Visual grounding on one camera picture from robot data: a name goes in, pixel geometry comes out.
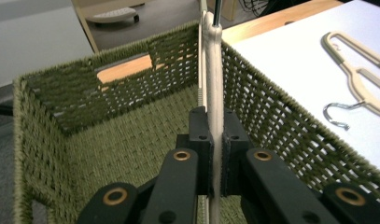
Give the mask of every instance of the metal grommet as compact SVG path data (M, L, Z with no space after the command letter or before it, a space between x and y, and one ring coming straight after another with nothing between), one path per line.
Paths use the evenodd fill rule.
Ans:
M177 160L177 161L186 161L187 159L190 158L190 154L189 152L187 151L178 151L176 152L173 157Z
M350 203L355 206L363 206L365 204L364 197L352 189L338 188L335 191L335 194L346 203Z
M110 196L113 193L120 193L120 197L118 197L117 199L111 199ZM113 206L125 201L127 196L128 196L128 192L126 191L126 189L123 189L123 188L111 189L105 194L105 197L103 197L103 203Z
M267 151L258 151L254 153L254 158L260 161L270 161L272 158L272 155Z

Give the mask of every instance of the table surface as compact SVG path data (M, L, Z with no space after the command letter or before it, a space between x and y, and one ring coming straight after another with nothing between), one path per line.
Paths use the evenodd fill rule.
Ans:
M380 116L366 107L351 111L332 108L329 111L333 118L351 126L345 131L327 122L322 113L329 103L352 105L357 102L348 88L345 73L320 44L324 34L336 30L347 33L380 55L380 7L359 0L256 35L233 47L380 169ZM380 99L380 92L373 90L373 93Z

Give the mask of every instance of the woven basket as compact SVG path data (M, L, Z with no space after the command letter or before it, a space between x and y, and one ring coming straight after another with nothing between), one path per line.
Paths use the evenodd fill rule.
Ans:
M154 177L197 106L198 22L34 72L14 81L15 223L32 201L49 223L75 223L102 186ZM223 43L225 106L258 147L269 148L310 188L354 182L380 200L380 172ZM98 68L148 53L153 67L102 84ZM238 197L222 200L223 223L245 222Z

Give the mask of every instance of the hanger hook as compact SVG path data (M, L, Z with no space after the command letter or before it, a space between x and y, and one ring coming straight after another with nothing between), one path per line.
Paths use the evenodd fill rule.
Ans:
M340 121L337 121L337 120L334 120L328 113L328 109L329 107L331 106L335 106L335 107L339 107L339 108L342 108L342 109L347 109L347 110L352 110L352 109L356 109L356 108L359 108L361 106L365 105L365 102L364 101L360 101L358 102L357 104L355 105L344 105L344 104L339 104L339 103L331 103L331 104L328 104L326 106L324 106L323 108L323 115L324 115L324 118L326 118L326 120L328 122L330 122L331 124L334 124L338 127L341 127L341 128L344 128L345 130L349 130L350 126L347 124L347 123L344 123L344 122L340 122Z

